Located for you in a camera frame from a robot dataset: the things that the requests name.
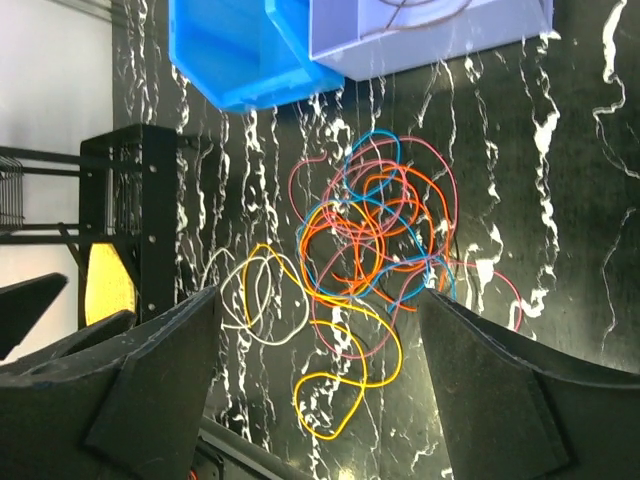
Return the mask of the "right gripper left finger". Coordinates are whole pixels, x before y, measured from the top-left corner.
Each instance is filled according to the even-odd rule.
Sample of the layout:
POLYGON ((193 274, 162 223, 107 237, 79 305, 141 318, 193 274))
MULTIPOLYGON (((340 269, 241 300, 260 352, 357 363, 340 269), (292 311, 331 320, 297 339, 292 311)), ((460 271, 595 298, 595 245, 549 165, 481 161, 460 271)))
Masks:
POLYGON ((221 330, 206 288, 144 323, 122 311, 1 368, 5 479, 184 479, 221 330))

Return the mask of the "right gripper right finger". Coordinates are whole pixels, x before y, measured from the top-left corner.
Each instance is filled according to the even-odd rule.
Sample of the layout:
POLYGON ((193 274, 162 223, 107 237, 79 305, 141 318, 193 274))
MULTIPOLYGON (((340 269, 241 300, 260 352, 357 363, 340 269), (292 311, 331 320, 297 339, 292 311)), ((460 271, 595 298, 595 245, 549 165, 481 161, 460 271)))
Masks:
POLYGON ((554 350, 434 290, 419 313, 455 478, 638 478, 638 375, 554 350))

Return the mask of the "lavender plastic bin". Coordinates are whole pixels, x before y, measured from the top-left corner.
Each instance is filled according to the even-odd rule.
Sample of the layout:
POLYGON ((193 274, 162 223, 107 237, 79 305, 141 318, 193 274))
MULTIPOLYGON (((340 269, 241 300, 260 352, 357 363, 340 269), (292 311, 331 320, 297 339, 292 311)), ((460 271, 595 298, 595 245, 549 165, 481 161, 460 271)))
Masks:
POLYGON ((553 30, 552 1, 312 1, 310 58, 363 81, 553 30))

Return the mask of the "blue plastic bin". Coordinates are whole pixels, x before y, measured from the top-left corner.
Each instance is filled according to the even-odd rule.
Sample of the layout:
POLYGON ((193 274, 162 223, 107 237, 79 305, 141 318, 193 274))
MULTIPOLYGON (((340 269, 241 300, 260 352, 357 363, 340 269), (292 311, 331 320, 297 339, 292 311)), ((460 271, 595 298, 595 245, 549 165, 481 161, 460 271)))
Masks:
POLYGON ((308 1, 173 0, 168 16, 172 64, 223 111, 271 109, 344 86, 309 57, 308 1))

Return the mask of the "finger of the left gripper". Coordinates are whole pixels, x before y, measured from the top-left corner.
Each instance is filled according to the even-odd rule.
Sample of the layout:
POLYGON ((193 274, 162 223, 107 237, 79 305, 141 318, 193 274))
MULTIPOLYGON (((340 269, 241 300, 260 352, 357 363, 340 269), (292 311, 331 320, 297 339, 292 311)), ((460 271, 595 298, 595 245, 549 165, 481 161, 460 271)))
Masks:
POLYGON ((1 288, 1 358, 19 345, 67 285, 60 273, 49 273, 1 288))

